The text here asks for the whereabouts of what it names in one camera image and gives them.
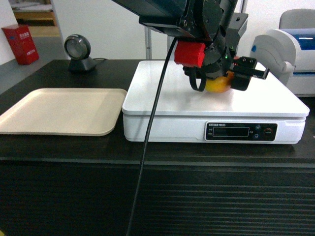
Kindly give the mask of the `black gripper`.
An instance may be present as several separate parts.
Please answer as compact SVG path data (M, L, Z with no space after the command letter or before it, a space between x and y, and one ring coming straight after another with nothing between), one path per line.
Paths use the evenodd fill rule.
M236 49L229 37L230 35L225 29L216 30L212 37L203 34L200 30L183 31L182 41L199 42L206 45L202 67L183 66L185 75L213 80L225 75L230 68L230 71L234 73L231 88L240 91L247 90L252 77L265 80L270 69L257 70L257 59L240 57L234 59L232 64L232 57L236 54Z

